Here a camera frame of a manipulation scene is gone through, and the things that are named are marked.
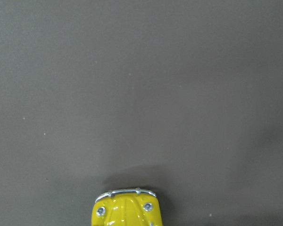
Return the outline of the yellow beetle toy car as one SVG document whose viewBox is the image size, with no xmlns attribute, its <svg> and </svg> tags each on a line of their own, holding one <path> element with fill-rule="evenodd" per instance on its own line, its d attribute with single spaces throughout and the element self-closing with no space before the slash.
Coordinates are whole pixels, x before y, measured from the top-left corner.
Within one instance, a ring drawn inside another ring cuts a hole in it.
<svg viewBox="0 0 283 226">
<path fill-rule="evenodd" d="M 92 226 L 163 226 L 156 193 L 124 188 L 99 195 L 91 213 Z"/>
</svg>

